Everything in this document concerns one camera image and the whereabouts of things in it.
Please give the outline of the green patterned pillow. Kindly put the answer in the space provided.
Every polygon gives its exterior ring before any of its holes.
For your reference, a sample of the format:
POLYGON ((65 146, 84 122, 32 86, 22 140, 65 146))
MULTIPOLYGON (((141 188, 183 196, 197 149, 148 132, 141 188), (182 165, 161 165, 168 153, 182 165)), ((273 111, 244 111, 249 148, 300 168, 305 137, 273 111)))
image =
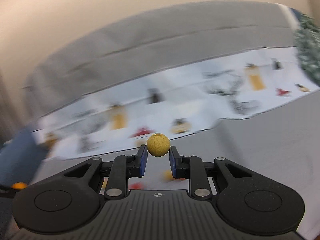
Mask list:
POLYGON ((295 46, 300 67, 319 86, 319 27, 308 15, 300 16, 299 28, 295 31, 295 46))

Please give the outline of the yellow longan fruit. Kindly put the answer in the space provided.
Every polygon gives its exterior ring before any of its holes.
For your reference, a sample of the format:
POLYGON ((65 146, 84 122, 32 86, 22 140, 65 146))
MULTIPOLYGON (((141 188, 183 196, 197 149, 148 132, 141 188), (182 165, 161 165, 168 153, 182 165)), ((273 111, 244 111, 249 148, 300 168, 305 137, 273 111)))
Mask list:
POLYGON ((161 133, 155 133, 146 142, 148 152, 154 157, 162 157, 169 152, 170 141, 161 133))

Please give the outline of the grey patterned sofa cover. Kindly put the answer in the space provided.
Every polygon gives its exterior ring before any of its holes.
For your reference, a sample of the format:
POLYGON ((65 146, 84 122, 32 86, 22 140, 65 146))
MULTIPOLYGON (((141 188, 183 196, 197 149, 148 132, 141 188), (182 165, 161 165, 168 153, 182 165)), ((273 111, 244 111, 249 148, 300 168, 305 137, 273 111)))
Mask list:
POLYGON ((42 178, 163 133, 182 155, 225 157, 299 192, 298 231, 319 234, 319 86, 300 67, 302 13, 281 4, 189 3, 94 31, 24 85, 42 178))

